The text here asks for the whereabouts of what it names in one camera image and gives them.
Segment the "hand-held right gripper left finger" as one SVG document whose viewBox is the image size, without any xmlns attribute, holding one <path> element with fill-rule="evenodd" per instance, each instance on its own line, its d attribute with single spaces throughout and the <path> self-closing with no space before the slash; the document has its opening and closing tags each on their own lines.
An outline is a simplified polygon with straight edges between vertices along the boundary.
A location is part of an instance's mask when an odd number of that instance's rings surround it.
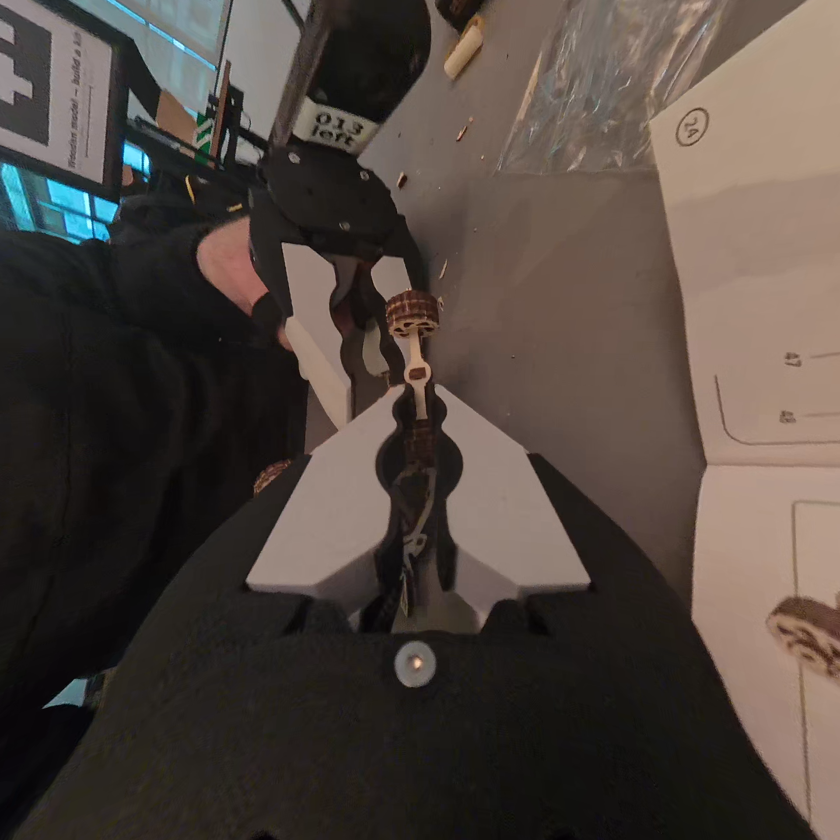
<svg viewBox="0 0 840 840">
<path fill-rule="evenodd" d="M 304 595 L 352 618 L 380 591 L 375 552 L 388 533 L 392 503 L 376 459 L 394 435 L 394 407 L 406 388 L 389 389 L 311 453 L 246 578 L 257 593 Z"/>
</svg>

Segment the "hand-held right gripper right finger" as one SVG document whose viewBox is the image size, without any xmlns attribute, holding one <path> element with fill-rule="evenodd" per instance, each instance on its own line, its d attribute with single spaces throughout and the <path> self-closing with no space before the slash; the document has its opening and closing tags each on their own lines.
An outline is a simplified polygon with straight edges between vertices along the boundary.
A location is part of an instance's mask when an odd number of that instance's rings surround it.
<svg viewBox="0 0 840 840">
<path fill-rule="evenodd" d="M 501 602 L 591 584 L 529 452 L 434 388 L 436 571 L 430 623 L 477 633 Z"/>
</svg>

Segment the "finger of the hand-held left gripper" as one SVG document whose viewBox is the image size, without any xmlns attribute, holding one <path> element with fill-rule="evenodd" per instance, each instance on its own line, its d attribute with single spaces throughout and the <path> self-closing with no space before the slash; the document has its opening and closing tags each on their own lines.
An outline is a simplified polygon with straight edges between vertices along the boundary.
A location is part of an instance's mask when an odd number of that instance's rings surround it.
<svg viewBox="0 0 840 840">
<path fill-rule="evenodd" d="M 361 273 L 361 306 L 364 318 L 362 360 L 365 369 L 384 377 L 388 385 L 403 385 L 411 356 L 408 338 L 393 336 L 385 316 L 386 304 L 410 288 L 402 259 L 382 257 L 372 268 Z"/>
<path fill-rule="evenodd" d="M 332 263 L 305 245 L 284 244 L 291 315 L 284 331 L 299 371 L 336 428 L 353 415 L 350 376 L 342 360 L 343 335 L 331 310 L 338 284 Z"/>
</svg>

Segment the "wooden wheel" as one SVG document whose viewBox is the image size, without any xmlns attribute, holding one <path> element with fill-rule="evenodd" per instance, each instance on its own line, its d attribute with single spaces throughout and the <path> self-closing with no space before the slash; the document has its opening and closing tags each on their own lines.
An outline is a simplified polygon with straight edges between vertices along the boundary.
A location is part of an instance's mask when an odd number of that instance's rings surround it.
<svg viewBox="0 0 840 840">
<path fill-rule="evenodd" d="M 429 292 L 405 290 L 386 303 L 385 317 L 390 335 L 407 348 L 404 381 L 411 390 L 413 414 L 404 432 L 406 460 L 411 465 L 432 468 L 435 441 L 427 387 L 433 373 L 423 344 L 439 327 L 438 300 Z"/>
</svg>

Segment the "person's left hand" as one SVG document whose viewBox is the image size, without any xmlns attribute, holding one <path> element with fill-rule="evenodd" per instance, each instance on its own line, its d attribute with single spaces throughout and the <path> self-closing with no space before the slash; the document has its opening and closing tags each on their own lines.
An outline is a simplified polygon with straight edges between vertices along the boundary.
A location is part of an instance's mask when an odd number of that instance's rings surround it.
<svg viewBox="0 0 840 840">
<path fill-rule="evenodd" d="M 196 249 L 196 263 L 205 280 L 247 317 L 269 294 L 251 258 L 248 215 L 229 220 L 208 233 Z"/>
</svg>

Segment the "small cream cylinder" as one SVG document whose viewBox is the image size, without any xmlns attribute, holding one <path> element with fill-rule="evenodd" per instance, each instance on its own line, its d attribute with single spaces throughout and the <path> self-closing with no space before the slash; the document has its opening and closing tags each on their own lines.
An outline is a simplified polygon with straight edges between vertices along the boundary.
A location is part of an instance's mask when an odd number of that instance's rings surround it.
<svg viewBox="0 0 840 840">
<path fill-rule="evenodd" d="M 475 15 L 470 19 L 444 61 L 444 73 L 449 81 L 456 81 L 481 50 L 484 44 L 484 30 L 485 21 L 482 16 Z"/>
</svg>

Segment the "person's black-clothed body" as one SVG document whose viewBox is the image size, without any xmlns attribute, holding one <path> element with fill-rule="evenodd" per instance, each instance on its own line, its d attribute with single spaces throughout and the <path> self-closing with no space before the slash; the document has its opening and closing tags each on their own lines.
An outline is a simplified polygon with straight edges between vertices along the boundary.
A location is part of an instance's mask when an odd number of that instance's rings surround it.
<svg viewBox="0 0 840 840">
<path fill-rule="evenodd" d="M 305 441 L 308 386 L 282 327 L 252 315 L 252 339 L 185 343 L 136 325 L 110 242 L 2 232 L 2 838 L 91 723 L 46 704 L 116 664 Z"/>
</svg>

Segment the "white printed sign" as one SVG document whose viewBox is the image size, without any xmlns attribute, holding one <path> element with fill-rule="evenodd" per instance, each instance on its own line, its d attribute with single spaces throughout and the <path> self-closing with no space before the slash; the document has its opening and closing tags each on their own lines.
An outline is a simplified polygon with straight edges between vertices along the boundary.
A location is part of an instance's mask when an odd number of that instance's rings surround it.
<svg viewBox="0 0 840 840">
<path fill-rule="evenodd" d="M 72 2 L 2 1 L 2 162 L 117 200 L 129 42 Z"/>
</svg>

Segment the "clear plastic bag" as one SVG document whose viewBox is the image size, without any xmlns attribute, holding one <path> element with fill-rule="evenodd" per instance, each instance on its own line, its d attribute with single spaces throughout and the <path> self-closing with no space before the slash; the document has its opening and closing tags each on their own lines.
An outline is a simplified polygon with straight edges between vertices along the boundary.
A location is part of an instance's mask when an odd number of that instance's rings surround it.
<svg viewBox="0 0 840 840">
<path fill-rule="evenodd" d="M 497 171 L 641 172 L 649 124 L 692 85 L 726 1 L 562 2 Z"/>
</svg>

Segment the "assembly instruction booklet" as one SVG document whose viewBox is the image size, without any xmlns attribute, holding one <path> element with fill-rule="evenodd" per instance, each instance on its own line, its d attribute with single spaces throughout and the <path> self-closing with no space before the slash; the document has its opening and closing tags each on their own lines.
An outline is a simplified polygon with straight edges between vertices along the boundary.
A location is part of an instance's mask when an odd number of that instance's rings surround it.
<svg viewBox="0 0 840 840">
<path fill-rule="evenodd" d="M 762 760 L 839 837 L 839 2 L 650 123 L 707 469 L 692 615 Z"/>
</svg>

